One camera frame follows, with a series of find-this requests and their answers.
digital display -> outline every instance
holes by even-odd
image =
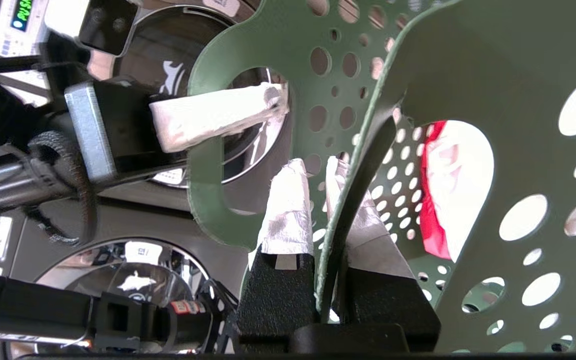
[[[14,12],[12,14],[12,21],[10,27],[26,32],[28,21],[30,20],[30,12],[33,9],[33,0],[15,0]]]

green perforated basket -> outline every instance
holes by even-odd
[[[576,0],[266,0],[202,52],[189,93],[262,67],[290,82],[291,156],[311,174],[315,239],[326,230],[315,244],[323,309],[338,224],[370,191],[441,319],[437,351],[576,351],[576,234],[564,231],[576,207],[576,133],[558,127],[576,89]],[[480,129],[494,156],[457,264],[424,251],[413,180],[426,126],[444,119]],[[189,151],[192,211],[213,239],[252,250],[263,214],[226,206],[222,148],[213,138]],[[351,155],[352,186],[328,222],[323,164],[341,152]],[[547,207],[534,230],[503,240],[507,212],[535,194]],[[526,289],[542,283],[544,300],[526,303]]]

white logo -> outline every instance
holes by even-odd
[[[148,285],[156,284],[157,282],[150,277],[139,277],[139,273],[135,270],[134,275],[129,275],[123,284],[117,286],[117,289],[121,289],[124,292],[130,290],[139,290],[143,287],[148,287]]]
[[[163,68],[166,73],[166,82],[159,88],[160,94],[177,95],[181,78],[186,73],[186,69],[182,69],[184,63],[179,66],[172,66],[172,61],[164,61]]]

washing machine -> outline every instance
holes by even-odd
[[[0,0],[0,57],[37,54],[37,43],[48,33],[43,18],[50,0],[32,0],[27,21],[19,27],[13,16],[20,1]],[[203,47],[222,30],[249,18],[255,8],[243,0],[143,0],[127,54],[118,59],[94,52],[89,71],[100,80],[120,77],[154,92],[184,96]],[[231,86],[282,81],[272,70],[258,68],[242,73]],[[48,102],[48,88],[38,71],[0,74],[0,84],[25,103]],[[223,188],[231,208],[243,214],[265,210],[270,179],[288,161],[290,133],[291,119],[282,118],[226,139]],[[162,303],[192,297],[208,277],[239,294],[246,250],[219,244],[201,231],[189,212],[185,173],[180,168],[100,194],[98,234],[85,246],[50,243],[21,212],[3,214],[0,275]],[[59,200],[41,208],[66,233],[80,230],[77,202]],[[131,279],[147,285],[131,285]],[[167,290],[156,291],[160,286]],[[13,340],[23,339],[0,333],[0,360],[60,349],[58,342],[50,348]]]

red cloth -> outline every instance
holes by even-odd
[[[437,213],[435,212],[435,203],[430,194],[428,186],[428,145],[437,140],[442,130],[446,126],[446,121],[437,121],[434,123],[432,132],[425,139],[423,153],[421,155],[421,188],[423,189],[423,199],[421,212],[419,214],[419,228],[423,238],[423,248],[429,254],[439,258],[450,259],[448,253],[448,242],[446,241],[446,231],[439,224]]]

